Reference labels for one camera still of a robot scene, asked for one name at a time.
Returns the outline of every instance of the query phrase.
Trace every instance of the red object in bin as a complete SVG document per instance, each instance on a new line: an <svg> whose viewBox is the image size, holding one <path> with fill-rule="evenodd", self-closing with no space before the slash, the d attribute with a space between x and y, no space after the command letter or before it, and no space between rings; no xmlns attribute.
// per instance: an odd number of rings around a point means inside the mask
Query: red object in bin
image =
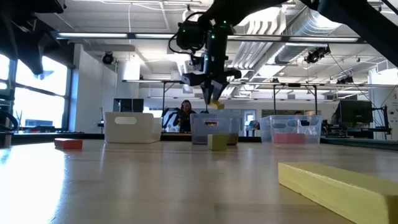
<svg viewBox="0 0 398 224"><path fill-rule="evenodd" d="M60 149L82 149L83 140L57 138L54 140L54 144Z"/></svg>
<svg viewBox="0 0 398 224"><path fill-rule="evenodd" d="M275 133L274 144L305 144L305 134Z"/></svg>

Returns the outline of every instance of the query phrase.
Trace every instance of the table surface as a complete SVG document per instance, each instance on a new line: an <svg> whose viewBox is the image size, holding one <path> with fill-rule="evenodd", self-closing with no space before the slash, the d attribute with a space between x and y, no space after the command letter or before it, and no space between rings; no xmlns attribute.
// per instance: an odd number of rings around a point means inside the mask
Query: table surface
<svg viewBox="0 0 398 224"><path fill-rule="evenodd" d="M351 223L278 184L295 161L398 181L398 153L377 149L30 144L0 149L0 223Z"/></svg>

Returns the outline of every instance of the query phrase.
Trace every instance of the yellow block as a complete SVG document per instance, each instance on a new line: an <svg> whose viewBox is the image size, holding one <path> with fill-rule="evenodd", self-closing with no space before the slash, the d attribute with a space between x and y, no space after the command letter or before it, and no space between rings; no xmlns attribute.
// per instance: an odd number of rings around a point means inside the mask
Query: yellow block
<svg viewBox="0 0 398 224"><path fill-rule="evenodd" d="M220 103L218 100L214 100L211 99L210 104L211 107L213 107L214 109L218 109L218 110L223 110L225 105L223 103Z"/></svg>
<svg viewBox="0 0 398 224"><path fill-rule="evenodd" d="M208 134L207 147L213 151L225 151L228 139L226 134Z"/></svg>
<svg viewBox="0 0 398 224"><path fill-rule="evenodd" d="M309 162L278 169L280 184L352 222L398 223L398 183Z"/></svg>

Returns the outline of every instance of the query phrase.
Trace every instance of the woman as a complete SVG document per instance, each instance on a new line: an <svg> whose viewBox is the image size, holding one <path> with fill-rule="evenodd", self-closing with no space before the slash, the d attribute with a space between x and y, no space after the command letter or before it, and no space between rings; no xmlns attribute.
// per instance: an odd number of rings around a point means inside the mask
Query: woman
<svg viewBox="0 0 398 224"><path fill-rule="evenodd" d="M181 113L178 113L174 119L173 125L180 125L180 133L191 132L190 115L196 113L192 110L191 102L184 100L181 104Z"/></svg>

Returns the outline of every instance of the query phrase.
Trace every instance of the clear plastic bin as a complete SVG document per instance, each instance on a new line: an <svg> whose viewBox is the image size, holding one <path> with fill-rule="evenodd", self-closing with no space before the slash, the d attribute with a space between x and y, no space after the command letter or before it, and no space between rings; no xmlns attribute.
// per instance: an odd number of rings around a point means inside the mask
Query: clear plastic bin
<svg viewBox="0 0 398 224"><path fill-rule="evenodd" d="M240 120L227 114L191 114L192 144L207 144L208 134L227 134L228 145L236 145Z"/></svg>
<svg viewBox="0 0 398 224"><path fill-rule="evenodd" d="M319 145L322 116L269 116L275 145Z"/></svg>
<svg viewBox="0 0 398 224"><path fill-rule="evenodd" d="M261 142L272 142L270 118L270 116L267 116L260 120Z"/></svg>

